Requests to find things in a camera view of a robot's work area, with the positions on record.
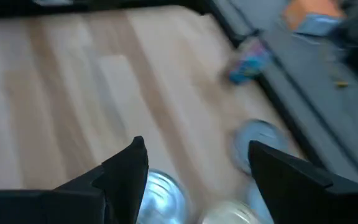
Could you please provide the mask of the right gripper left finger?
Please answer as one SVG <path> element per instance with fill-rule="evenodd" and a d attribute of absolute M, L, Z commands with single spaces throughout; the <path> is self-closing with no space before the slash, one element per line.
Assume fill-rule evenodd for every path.
<path fill-rule="evenodd" d="M 101 165 L 59 186 L 53 224 L 135 224 L 149 159 L 142 136 Z"/>

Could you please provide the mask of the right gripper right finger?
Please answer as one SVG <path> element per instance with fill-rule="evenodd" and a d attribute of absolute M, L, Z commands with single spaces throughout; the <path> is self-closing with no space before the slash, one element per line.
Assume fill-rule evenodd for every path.
<path fill-rule="evenodd" d="M 358 183 L 258 141 L 252 176 L 276 224 L 358 224 Z"/>

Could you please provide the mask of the gold-lid can red-blue label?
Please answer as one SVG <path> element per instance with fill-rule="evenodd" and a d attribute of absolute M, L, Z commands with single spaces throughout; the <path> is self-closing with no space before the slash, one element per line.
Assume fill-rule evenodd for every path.
<path fill-rule="evenodd" d="M 198 224 L 262 224 L 262 222 L 247 205 L 238 201 L 224 200 L 208 208 Z"/>
<path fill-rule="evenodd" d="M 259 38 L 245 40 L 234 53 L 227 77 L 230 82 L 241 85 L 259 76 L 272 61 L 272 53 Z"/>

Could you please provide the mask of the blue fish label can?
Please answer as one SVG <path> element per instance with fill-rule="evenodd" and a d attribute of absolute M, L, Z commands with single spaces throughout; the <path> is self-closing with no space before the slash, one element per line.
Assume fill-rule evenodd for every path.
<path fill-rule="evenodd" d="M 186 188 L 168 173 L 150 169 L 136 224 L 190 224 Z"/>

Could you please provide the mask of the orange box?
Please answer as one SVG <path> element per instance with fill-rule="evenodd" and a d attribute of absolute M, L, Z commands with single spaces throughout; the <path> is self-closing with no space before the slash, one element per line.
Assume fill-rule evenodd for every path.
<path fill-rule="evenodd" d="M 325 36 L 346 16 L 332 0 L 291 0 L 283 18 L 294 33 Z"/>

